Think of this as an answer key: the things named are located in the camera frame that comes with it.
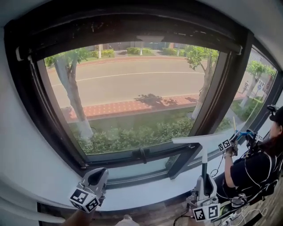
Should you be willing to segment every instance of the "asphalt road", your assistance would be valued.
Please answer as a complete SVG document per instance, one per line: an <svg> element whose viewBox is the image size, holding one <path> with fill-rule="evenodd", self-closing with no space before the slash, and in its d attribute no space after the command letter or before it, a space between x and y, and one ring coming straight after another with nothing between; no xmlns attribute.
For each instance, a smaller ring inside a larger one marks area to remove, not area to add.
<svg viewBox="0 0 283 226"><path fill-rule="evenodd" d="M70 106L56 72L48 74L59 106ZM76 69L83 106L129 101L142 94L162 97L196 94L203 86L203 79L202 68L194 71L185 60L120 61ZM248 73L245 73L243 83L246 79L251 81Z"/></svg>

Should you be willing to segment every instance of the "hand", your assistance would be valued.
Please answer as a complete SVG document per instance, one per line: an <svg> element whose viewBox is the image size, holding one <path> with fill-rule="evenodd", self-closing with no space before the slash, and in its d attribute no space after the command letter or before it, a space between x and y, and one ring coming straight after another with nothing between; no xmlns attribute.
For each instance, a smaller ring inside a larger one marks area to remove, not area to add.
<svg viewBox="0 0 283 226"><path fill-rule="evenodd" d="M225 151L225 154L227 153L227 154L233 154L233 147L229 147L228 149L226 149L226 151Z"/></svg>

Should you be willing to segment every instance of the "cable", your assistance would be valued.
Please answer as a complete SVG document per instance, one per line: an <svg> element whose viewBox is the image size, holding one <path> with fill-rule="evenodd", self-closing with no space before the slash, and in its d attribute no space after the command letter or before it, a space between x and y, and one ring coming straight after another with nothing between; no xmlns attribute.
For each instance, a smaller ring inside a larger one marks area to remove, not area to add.
<svg viewBox="0 0 283 226"><path fill-rule="evenodd" d="M240 212L239 214L235 213L235 215L238 215L238 216L237 216L236 218L234 218L233 220L231 220L231 221L234 221L234 220L238 219L240 216L243 217L242 212L243 212L245 209L241 208L241 212Z"/></svg>
<svg viewBox="0 0 283 226"><path fill-rule="evenodd" d="M224 158L224 152L223 152L223 154L222 154L222 159L221 159L221 161L220 161L220 164L219 164L218 168L212 170L211 173L210 173L210 175L211 175L212 177L215 177L215 176L218 174L218 171L219 171L219 168L220 168L221 163L222 163L222 161L223 161L223 158Z"/></svg>
<svg viewBox="0 0 283 226"><path fill-rule="evenodd" d="M179 220L181 217L188 217L188 218L191 218L190 216L185 216L185 214L187 214L189 212L189 207L187 205L187 210L184 214L182 214L180 217L177 217L175 220L174 220L174 223L173 223L173 226L175 226L177 220Z"/></svg>
<svg viewBox="0 0 283 226"><path fill-rule="evenodd" d="M219 226L219 225L221 225L222 224L222 219L220 220L220 223L217 225L217 226Z"/></svg>
<svg viewBox="0 0 283 226"><path fill-rule="evenodd" d="M246 220L245 220L245 218L247 217L247 215L250 213L250 212L253 212L253 211L255 211L255 210L257 210L257 211L259 211L260 213L261 213L261 215L263 215L264 217L266 216L266 214L267 214L267 211L268 211L268 209L267 208L264 208L264 210L261 212L260 210L258 210L258 209L254 209L254 210L250 210L245 216L244 216L244 214L245 214L245 210L241 210L241 215L242 215L242 217L243 217L243 219L240 221L240 223L238 223L237 225L231 225L231 220L229 219L229 225L230 226L239 226L243 221L245 222L245 224L246 224Z"/></svg>

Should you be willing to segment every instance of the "shrub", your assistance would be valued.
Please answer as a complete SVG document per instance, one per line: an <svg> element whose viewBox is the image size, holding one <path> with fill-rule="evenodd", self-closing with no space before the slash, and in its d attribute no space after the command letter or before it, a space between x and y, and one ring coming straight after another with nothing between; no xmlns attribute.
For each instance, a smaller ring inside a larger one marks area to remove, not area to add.
<svg viewBox="0 0 283 226"><path fill-rule="evenodd" d="M180 49L179 50L179 56L185 57L185 50Z"/></svg>
<svg viewBox="0 0 283 226"><path fill-rule="evenodd" d="M172 123L157 123L156 129L141 126L138 130L112 128L107 132L96 132L90 142L76 137L86 154L101 154L171 142L172 138L187 136L193 124L192 119L183 118ZM221 124L220 128L227 127L226 120Z"/></svg>
<svg viewBox="0 0 283 226"><path fill-rule="evenodd" d="M144 54L144 53L151 53L150 48L143 48L142 49L142 54Z"/></svg>
<svg viewBox="0 0 283 226"><path fill-rule="evenodd" d="M138 47L127 48L127 53L138 55L138 54L140 54L140 48L138 48Z"/></svg>
<svg viewBox="0 0 283 226"><path fill-rule="evenodd" d="M114 55L114 50L113 49L104 49L101 51L102 56L109 56L109 55Z"/></svg>
<svg viewBox="0 0 283 226"><path fill-rule="evenodd" d="M141 48L139 47L129 47L127 48L127 53L133 55L139 55ZM151 48L142 48L143 53L151 53Z"/></svg>
<svg viewBox="0 0 283 226"><path fill-rule="evenodd" d="M172 48L163 48L163 53L164 55L177 55L177 49L172 49Z"/></svg>
<svg viewBox="0 0 283 226"><path fill-rule="evenodd" d="M98 58L98 51L90 51L90 52L88 52L88 57L96 57L96 58Z"/></svg>

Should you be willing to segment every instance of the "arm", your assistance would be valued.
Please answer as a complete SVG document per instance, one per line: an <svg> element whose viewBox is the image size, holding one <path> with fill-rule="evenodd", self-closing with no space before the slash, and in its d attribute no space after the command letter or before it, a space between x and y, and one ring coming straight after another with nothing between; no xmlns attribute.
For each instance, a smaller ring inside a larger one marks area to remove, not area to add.
<svg viewBox="0 0 283 226"><path fill-rule="evenodd" d="M77 210L70 218L68 218L61 226L89 226L92 221L93 212L87 214Z"/></svg>
<svg viewBox="0 0 283 226"><path fill-rule="evenodd" d="M232 154L228 151L225 153L225 181L229 188L235 188L236 186L231 177L231 166L233 166Z"/></svg>

